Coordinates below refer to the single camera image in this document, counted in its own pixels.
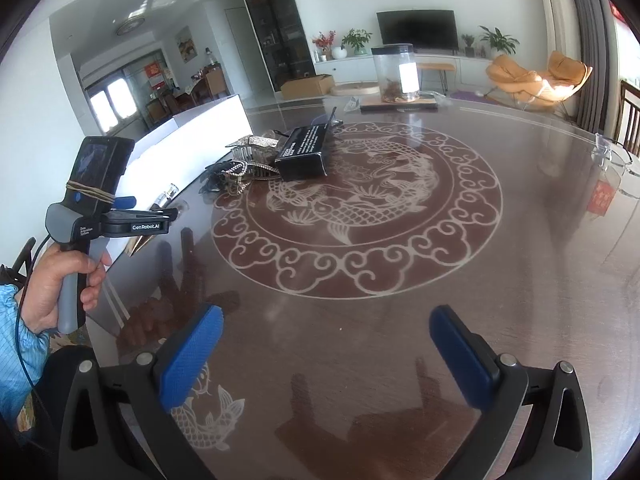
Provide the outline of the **blue sleeve forearm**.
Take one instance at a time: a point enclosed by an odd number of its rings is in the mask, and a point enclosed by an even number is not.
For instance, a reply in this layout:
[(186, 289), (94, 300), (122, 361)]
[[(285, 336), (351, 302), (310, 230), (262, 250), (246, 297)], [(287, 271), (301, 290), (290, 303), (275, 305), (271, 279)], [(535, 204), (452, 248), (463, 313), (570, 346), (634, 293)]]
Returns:
[(35, 335), (17, 321), (14, 285), (1, 286), (0, 379), (1, 416), (14, 426), (32, 385), (39, 382), (49, 355), (49, 336)]

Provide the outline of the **person's left hand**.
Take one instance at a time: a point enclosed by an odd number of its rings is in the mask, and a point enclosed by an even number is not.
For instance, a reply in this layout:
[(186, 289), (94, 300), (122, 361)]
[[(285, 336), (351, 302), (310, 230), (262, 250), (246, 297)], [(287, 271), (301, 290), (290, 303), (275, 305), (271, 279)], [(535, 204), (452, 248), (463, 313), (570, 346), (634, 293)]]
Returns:
[(82, 308), (88, 312), (98, 305), (106, 268), (112, 264), (111, 256), (104, 252), (99, 261), (82, 252), (62, 252), (52, 244), (32, 271), (29, 283), (15, 295), (22, 305), (21, 318), (25, 326), (38, 335), (52, 330), (58, 324), (58, 295), (66, 275), (80, 273), (86, 276), (86, 287), (79, 294)]

